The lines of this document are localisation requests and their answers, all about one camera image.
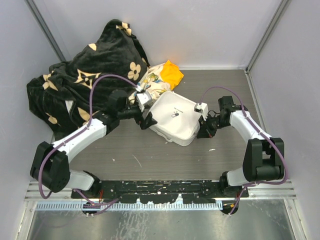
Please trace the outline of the grey medicine kit case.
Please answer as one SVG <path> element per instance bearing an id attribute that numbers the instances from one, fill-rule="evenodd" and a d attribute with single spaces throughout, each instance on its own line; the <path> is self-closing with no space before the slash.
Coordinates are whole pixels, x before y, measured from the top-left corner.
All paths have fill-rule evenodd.
<path id="1" fill-rule="evenodd" d="M 199 119 L 202 114 L 194 111 L 196 104 L 172 91 L 164 92 L 149 110 L 157 121 L 149 129 L 167 142 L 188 146 L 200 129 Z"/>

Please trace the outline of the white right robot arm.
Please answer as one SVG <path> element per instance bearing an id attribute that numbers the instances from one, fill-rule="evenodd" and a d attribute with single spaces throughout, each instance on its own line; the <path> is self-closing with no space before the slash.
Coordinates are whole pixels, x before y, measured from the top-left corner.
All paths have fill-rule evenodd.
<path id="1" fill-rule="evenodd" d="M 266 133 L 251 117 L 243 104 L 235 104 L 232 96 L 218 99 L 219 112 L 210 115 L 208 105 L 196 103 L 201 114 L 197 138 L 213 138 L 217 130 L 233 127 L 246 143 L 242 166 L 225 171 L 219 178 L 219 191 L 231 197 L 243 187 L 259 184 L 281 185 L 288 179 L 284 160 L 284 141 Z"/>

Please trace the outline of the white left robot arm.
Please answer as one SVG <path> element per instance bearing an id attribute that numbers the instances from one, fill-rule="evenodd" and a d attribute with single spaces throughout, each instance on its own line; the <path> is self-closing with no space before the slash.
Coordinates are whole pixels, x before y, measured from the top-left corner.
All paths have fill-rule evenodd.
<path id="1" fill-rule="evenodd" d="M 97 197 L 102 189 L 100 179 L 85 170 L 71 170 L 70 162 L 90 144 L 117 128 L 121 120 L 134 119 L 142 130 L 155 125 L 157 121 L 151 113 L 143 116 L 152 103 L 150 93 L 145 90 L 136 93 L 133 105 L 129 104 L 125 91 L 114 90 L 106 111 L 93 113 L 84 126 L 67 137 L 37 146 L 30 176 L 52 193 L 71 188 L 82 191 L 88 198 Z"/>

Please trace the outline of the yellow cloth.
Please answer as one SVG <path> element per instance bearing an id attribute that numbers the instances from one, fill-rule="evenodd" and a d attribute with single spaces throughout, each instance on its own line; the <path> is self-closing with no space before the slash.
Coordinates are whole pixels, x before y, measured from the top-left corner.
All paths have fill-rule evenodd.
<path id="1" fill-rule="evenodd" d="M 164 82 L 170 85 L 171 91 L 178 86 L 181 80 L 184 78 L 184 74 L 180 71 L 179 67 L 170 60 L 167 60 L 167 62 L 163 65 L 160 76 Z"/>

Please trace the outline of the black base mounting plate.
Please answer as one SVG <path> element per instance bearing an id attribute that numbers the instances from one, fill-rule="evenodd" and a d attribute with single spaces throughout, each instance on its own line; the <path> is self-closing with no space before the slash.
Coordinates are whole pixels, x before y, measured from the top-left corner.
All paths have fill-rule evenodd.
<path id="1" fill-rule="evenodd" d="M 172 204 L 178 197 L 183 204 L 208 204 L 219 198 L 234 200 L 243 189 L 214 180 L 103 180 L 97 186 L 94 192 L 83 194 L 89 199 L 118 199 L 123 204 Z"/>

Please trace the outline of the black floral fleece blanket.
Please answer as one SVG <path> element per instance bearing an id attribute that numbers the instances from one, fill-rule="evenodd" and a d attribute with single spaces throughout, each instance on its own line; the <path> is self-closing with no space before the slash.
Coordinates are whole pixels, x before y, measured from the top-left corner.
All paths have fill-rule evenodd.
<path id="1" fill-rule="evenodd" d="M 104 111 L 110 94 L 131 94 L 150 67 L 129 23 L 110 20 L 99 39 L 72 60 L 51 65 L 26 85 L 29 110 L 60 140 Z"/>

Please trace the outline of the aluminium frame rail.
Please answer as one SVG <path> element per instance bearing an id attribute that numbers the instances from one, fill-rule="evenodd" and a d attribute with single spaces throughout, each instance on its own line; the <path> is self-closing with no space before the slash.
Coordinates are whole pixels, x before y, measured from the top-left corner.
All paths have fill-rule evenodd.
<path id="1" fill-rule="evenodd" d="M 280 185 L 260 184 L 258 186 L 248 188 L 248 196 L 257 200 L 275 200 L 297 198 L 294 186 L 291 180 L 287 180 Z"/>

